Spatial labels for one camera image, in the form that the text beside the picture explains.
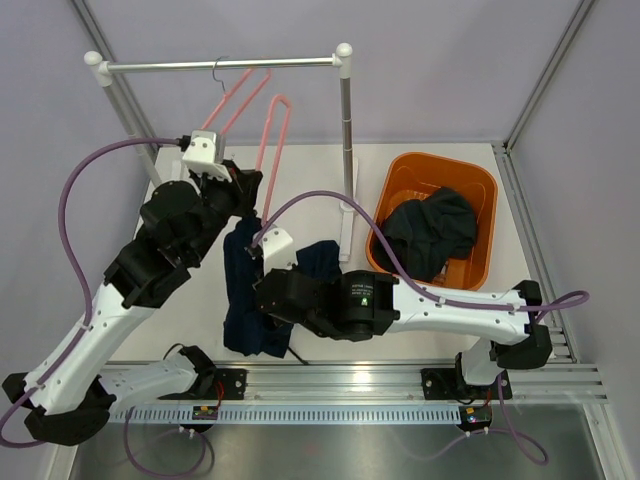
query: orange basket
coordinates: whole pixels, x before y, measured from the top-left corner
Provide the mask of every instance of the orange basket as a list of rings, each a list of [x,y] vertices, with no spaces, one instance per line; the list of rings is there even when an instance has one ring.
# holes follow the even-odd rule
[[[378,202],[374,220],[377,225],[406,200],[423,200],[440,187],[449,187],[471,204],[478,222],[477,240],[466,260],[450,258],[433,281],[433,285],[477,290],[489,274],[493,227],[496,218],[498,186],[484,168],[470,163],[411,152],[396,158],[391,167]],[[385,272],[373,258],[373,231],[367,239],[367,260],[378,272]]]

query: black garment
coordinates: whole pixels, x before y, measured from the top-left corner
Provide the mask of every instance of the black garment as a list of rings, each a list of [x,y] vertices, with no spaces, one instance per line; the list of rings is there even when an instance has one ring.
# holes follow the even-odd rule
[[[409,276],[430,282],[447,260],[467,258],[476,243],[476,216],[469,202],[442,187],[424,200],[407,200],[382,224],[382,233]],[[376,238],[373,258],[382,268],[397,273]]]
[[[276,326],[273,319],[255,308],[253,284],[262,274],[262,259],[252,259],[245,250],[260,230],[260,219],[241,219],[224,239],[224,270],[229,310],[224,321],[224,346],[244,355],[265,352],[283,358],[289,346],[293,325]],[[322,241],[299,250],[298,267],[321,280],[341,275],[340,247],[333,240]]]

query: black wire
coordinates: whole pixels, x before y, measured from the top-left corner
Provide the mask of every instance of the black wire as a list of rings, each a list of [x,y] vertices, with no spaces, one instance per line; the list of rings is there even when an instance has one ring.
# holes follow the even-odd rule
[[[291,352],[291,355],[293,355],[294,357],[296,357],[298,359],[298,361],[303,364],[303,365],[309,365],[309,362],[307,362],[304,358],[302,358],[300,355],[298,355],[296,352],[293,351],[293,348],[291,347],[287,347],[287,350],[289,350],[289,352]]]
[[[182,343],[174,343],[173,345],[171,345],[171,347],[169,347],[169,350],[167,350],[167,353],[164,354],[164,357],[162,357],[163,360],[166,360],[167,357],[169,356],[169,354],[176,348],[176,347],[182,347],[184,348],[184,345]]]
[[[229,55],[223,55],[223,56],[221,56],[221,57],[216,58],[216,63],[214,63],[214,64],[213,64],[213,68],[211,69],[211,75],[213,75],[213,79],[214,79],[216,82],[218,82],[218,83],[222,84],[222,92],[223,92],[223,93],[227,93],[227,87],[225,87],[225,86],[224,86],[224,80],[218,80],[218,79],[216,78],[216,67],[218,66],[218,62],[219,62],[220,60],[222,60],[223,58],[229,58]]]
[[[458,402],[458,403],[460,403],[462,405],[471,405],[474,402],[473,399],[461,400],[458,397],[458,395],[454,395],[454,393],[451,390],[449,390],[449,387],[447,386],[446,380],[444,379],[444,377],[442,375],[440,375],[440,373],[432,370],[431,372],[429,372],[429,376],[435,376],[440,381],[440,386],[442,387],[442,390],[444,391],[444,393],[449,395],[456,402]]]

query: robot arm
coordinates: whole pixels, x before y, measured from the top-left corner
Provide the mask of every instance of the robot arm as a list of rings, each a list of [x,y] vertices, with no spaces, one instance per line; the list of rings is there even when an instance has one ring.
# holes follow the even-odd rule
[[[13,403],[36,388],[24,404],[32,410],[25,425],[36,440],[76,445],[110,415],[166,394],[197,397],[212,385],[215,366],[197,347],[128,372],[99,375],[129,334],[190,278],[188,269],[200,266],[229,218],[254,214],[260,172],[223,160],[221,137],[211,132],[195,131],[181,146],[197,189],[186,181],[156,188],[140,209],[143,225],[135,239],[105,271],[90,323],[78,321],[35,370],[9,375],[3,383]],[[80,329],[86,331],[79,343],[40,385]]]
[[[479,293],[424,286],[435,297],[467,303],[513,305],[513,311],[470,310],[432,302],[390,274],[353,271],[333,282],[296,269],[293,240],[274,228],[260,241],[265,277],[257,287],[257,308],[283,322],[300,324],[319,337],[354,342],[387,333],[428,330],[474,335],[480,340],[456,358],[458,390],[488,386],[504,369],[544,366],[552,352],[537,312],[520,306],[542,303],[538,284],[525,280],[506,293]]]

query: gray wall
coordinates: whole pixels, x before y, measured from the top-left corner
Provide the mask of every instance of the gray wall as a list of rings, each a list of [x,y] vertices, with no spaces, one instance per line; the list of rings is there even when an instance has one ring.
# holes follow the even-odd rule
[[[129,0],[89,3],[121,61],[329,55],[354,46],[360,141],[503,139],[577,0]],[[210,72],[131,75],[159,134],[190,131],[221,90]],[[220,72],[228,84],[236,73]],[[231,143],[256,143],[269,99],[293,102],[290,139],[340,137],[337,72],[277,70]]]
[[[90,48],[66,2],[5,2],[0,14],[0,379],[35,367],[82,312],[56,211],[72,168],[125,138],[82,63]],[[71,195],[69,234],[97,286],[129,238],[144,184],[132,152],[87,170]],[[0,394],[0,409],[8,402]],[[26,440],[21,418],[6,435]],[[0,448],[2,478],[41,478],[49,447]]]
[[[558,285],[592,293],[571,327],[602,372],[636,471],[639,22],[636,0],[596,5],[514,155]]]

